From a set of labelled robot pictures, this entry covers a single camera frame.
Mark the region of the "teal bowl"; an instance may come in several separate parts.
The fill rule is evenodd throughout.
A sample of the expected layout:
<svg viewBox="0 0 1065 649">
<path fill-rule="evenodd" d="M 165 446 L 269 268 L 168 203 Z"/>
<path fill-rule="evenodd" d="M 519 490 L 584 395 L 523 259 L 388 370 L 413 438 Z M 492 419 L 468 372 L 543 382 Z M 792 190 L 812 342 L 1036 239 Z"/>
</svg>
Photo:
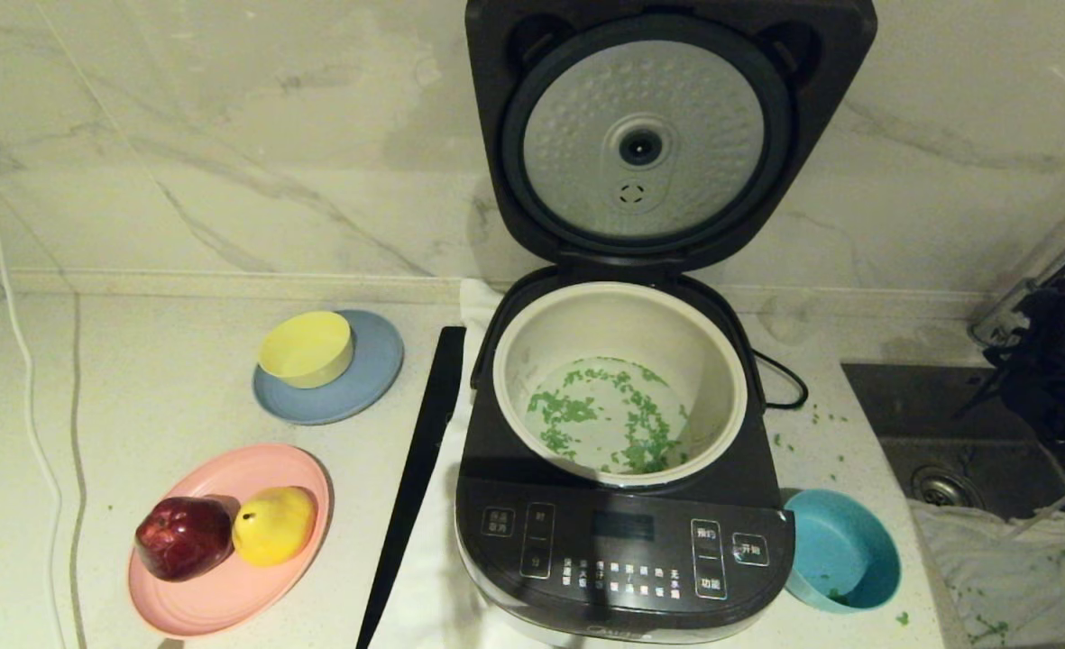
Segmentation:
<svg viewBox="0 0 1065 649">
<path fill-rule="evenodd" d="M 789 594 L 829 615 L 855 615 L 890 603 L 902 583 L 902 559 L 873 513 L 853 497 L 828 489 L 799 490 L 785 509 L 794 515 Z"/>
</svg>

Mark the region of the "chopped green vegetables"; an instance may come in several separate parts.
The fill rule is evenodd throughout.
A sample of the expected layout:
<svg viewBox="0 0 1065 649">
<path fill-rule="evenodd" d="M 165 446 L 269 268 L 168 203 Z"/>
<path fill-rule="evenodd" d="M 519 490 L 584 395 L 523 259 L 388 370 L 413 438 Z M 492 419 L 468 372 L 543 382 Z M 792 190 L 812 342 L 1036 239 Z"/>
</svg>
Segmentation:
<svg viewBox="0 0 1065 649">
<path fill-rule="evenodd" d="M 523 407 L 525 427 L 553 455 L 613 475 L 650 475 L 687 463 L 689 418 L 659 374 L 607 356 L 557 367 Z"/>
</svg>

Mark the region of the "dark grey rice cooker lid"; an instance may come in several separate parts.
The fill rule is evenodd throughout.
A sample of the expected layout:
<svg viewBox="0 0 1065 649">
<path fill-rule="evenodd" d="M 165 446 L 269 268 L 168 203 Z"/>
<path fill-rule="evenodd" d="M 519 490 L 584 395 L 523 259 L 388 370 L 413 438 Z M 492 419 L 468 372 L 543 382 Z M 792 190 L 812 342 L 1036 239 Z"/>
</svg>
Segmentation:
<svg viewBox="0 0 1065 649">
<path fill-rule="evenodd" d="M 499 218 L 560 266 L 728 259 L 803 172 L 876 27 L 873 0 L 466 0 Z"/>
</svg>

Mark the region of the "dark grey rice cooker base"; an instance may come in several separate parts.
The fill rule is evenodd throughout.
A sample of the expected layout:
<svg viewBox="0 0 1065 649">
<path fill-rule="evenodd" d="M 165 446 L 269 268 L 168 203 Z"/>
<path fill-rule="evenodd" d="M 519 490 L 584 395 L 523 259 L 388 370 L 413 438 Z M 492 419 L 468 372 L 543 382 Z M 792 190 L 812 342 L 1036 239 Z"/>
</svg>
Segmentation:
<svg viewBox="0 0 1065 649">
<path fill-rule="evenodd" d="M 456 481 L 464 567 L 548 644 L 708 644 L 761 615 L 794 562 L 755 354 L 730 304 L 537 270 L 472 373 Z"/>
</svg>

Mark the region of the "white inner pot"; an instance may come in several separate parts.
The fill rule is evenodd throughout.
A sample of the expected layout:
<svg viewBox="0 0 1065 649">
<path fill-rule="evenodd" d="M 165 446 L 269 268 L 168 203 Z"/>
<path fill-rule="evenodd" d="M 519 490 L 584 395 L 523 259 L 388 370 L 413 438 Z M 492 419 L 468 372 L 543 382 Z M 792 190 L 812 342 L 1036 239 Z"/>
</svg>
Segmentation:
<svg viewBox="0 0 1065 649">
<path fill-rule="evenodd" d="M 687 463 L 613 475 L 553 455 L 525 427 L 523 407 L 548 373 L 597 356 L 645 366 L 679 394 L 690 416 Z M 689 301 L 619 282 L 572 285 L 521 309 L 499 337 L 491 385 L 504 419 L 540 459 L 615 489 L 658 488 L 708 470 L 738 442 L 752 399 L 739 351 L 709 317 Z"/>
</svg>

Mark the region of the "yellow bowl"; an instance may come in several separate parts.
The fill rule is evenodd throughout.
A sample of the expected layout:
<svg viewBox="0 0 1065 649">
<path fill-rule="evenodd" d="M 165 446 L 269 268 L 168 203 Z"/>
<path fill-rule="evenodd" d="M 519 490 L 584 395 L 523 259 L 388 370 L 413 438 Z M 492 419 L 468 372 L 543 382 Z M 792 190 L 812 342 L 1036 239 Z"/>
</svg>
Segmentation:
<svg viewBox="0 0 1065 649">
<path fill-rule="evenodd" d="M 354 346 L 353 325 L 346 317 L 306 312 L 281 322 L 265 336 L 257 364 L 291 388 L 321 388 L 346 373 Z"/>
</svg>

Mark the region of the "chrome faucet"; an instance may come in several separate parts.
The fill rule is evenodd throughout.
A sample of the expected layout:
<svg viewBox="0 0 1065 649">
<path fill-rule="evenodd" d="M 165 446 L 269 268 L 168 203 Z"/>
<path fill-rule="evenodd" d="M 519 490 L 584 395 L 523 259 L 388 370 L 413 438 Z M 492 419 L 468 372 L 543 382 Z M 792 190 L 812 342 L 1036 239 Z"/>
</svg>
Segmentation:
<svg viewBox="0 0 1065 649">
<path fill-rule="evenodd" d="M 969 326 L 969 337 L 982 348 L 1001 348 L 1020 337 L 1015 329 L 1027 327 L 1028 317 L 1018 307 L 1044 288 L 1065 288 L 1065 246 L 1044 264 L 1043 270 L 1019 279 L 1013 288 Z"/>
</svg>

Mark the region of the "stainless steel sink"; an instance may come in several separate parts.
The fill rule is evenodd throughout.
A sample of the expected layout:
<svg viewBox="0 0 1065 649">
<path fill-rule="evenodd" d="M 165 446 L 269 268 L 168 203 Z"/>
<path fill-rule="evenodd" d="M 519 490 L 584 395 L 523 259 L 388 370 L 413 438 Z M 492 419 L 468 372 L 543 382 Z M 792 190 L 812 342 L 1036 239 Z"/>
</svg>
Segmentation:
<svg viewBox="0 0 1065 649">
<path fill-rule="evenodd" d="M 1065 444 L 1041 440 L 999 399 L 962 412 L 989 370 L 845 364 L 843 373 L 908 501 L 923 502 L 913 498 L 912 473 L 937 465 L 972 481 L 985 501 L 977 509 L 1017 520 L 1011 537 L 1065 512 Z M 918 541 L 948 646 L 962 649 L 951 601 L 919 529 Z"/>
</svg>

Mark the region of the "metal sink drain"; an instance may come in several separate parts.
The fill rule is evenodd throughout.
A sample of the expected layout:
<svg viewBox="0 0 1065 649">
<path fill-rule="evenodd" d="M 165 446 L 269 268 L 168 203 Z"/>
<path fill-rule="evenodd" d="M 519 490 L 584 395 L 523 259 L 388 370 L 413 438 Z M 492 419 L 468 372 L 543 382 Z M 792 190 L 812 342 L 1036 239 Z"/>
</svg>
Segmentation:
<svg viewBox="0 0 1065 649">
<path fill-rule="evenodd" d="M 985 501 L 972 481 L 937 465 L 923 465 L 912 473 L 913 498 L 936 507 L 985 508 Z"/>
</svg>

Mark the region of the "white cloth with green bits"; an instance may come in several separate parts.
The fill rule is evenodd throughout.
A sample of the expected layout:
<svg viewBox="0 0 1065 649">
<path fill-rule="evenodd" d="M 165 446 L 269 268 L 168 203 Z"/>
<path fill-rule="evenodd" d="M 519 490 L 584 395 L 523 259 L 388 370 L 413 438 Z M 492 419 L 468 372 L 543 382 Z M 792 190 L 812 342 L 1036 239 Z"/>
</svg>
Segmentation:
<svg viewBox="0 0 1065 649">
<path fill-rule="evenodd" d="M 1011 537 L 1017 520 L 912 500 L 954 612 L 962 649 L 1065 649 L 1065 512 Z"/>
</svg>

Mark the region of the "black flat strip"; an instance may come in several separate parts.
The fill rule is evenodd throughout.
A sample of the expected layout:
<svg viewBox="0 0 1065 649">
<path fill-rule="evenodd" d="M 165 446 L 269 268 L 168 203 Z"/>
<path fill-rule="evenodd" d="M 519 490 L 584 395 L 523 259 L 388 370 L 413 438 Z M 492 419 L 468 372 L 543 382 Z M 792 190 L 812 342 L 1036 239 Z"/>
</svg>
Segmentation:
<svg viewBox="0 0 1065 649">
<path fill-rule="evenodd" d="M 355 649 L 370 649 L 393 583 L 399 575 L 406 546 L 417 521 L 445 429 L 458 401 L 464 368 L 465 336 L 465 327 L 445 327 L 438 335 Z"/>
</svg>

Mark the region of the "blue plate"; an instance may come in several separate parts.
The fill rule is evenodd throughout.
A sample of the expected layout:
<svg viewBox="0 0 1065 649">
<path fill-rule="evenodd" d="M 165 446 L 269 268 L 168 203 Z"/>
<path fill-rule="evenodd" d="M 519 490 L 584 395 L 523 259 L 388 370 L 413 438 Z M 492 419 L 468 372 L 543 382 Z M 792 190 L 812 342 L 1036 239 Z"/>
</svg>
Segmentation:
<svg viewBox="0 0 1065 649">
<path fill-rule="evenodd" d="M 404 343 L 391 321 L 354 309 L 330 312 L 343 314 L 353 325 L 353 364 L 334 382 L 314 389 L 291 388 L 255 366 L 253 397 L 269 415 L 296 425 L 341 422 L 384 396 L 399 375 Z"/>
</svg>

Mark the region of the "yellow pear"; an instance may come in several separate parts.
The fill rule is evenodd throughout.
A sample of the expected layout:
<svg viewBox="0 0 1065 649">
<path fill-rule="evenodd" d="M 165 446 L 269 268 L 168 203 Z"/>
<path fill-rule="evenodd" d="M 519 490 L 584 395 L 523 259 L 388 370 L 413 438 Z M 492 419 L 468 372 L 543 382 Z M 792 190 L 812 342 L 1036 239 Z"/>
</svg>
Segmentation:
<svg viewBox="0 0 1065 649">
<path fill-rule="evenodd" d="M 317 501 L 301 486 L 260 490 L 241 505 L 233 522 L 235 553 L 253 566 L 298 557 L 317 528 Z"/>
</svg>

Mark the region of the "pink plate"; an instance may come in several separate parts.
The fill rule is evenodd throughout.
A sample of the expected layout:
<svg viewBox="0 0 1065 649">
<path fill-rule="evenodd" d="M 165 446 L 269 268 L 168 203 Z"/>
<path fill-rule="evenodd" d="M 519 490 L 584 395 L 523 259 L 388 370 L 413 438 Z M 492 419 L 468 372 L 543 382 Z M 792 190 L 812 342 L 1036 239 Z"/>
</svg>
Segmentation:
<svg viewBox="0 0 1065 649">
<path fill-rule="evenodd" d="M 248 623 L 296 586 L 317 558 L 333 506 L 325 465 L 312 453 L 275 443 L 232 449 L 198 465 L 166 494 L 244 501 L 267 488 L 302 489 L 317 505 L 312 535 L 296 557 L 275 567 L 257 567 L 232 555 L 204 575 L 168 583 L 150 575 L 132 552 L 125 583 L 132 607 L 145 624 L 178 640 L 220 634 Z"/>
</svg>

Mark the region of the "red apple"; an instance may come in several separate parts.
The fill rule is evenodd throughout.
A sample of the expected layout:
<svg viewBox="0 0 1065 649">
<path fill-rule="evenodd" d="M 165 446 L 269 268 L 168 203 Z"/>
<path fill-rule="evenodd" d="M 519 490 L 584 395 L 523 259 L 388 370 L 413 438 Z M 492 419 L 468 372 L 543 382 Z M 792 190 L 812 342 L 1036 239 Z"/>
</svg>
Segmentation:
<svg viewBox="0 0 1065 649">
<path fill-rule="evenodd" d="M 232 528 L 231 510 L 222 498 L 163 498 L 136 528 L 133 554 L 153 578 L 186 582 L 230 557 Z"/>
</svg>

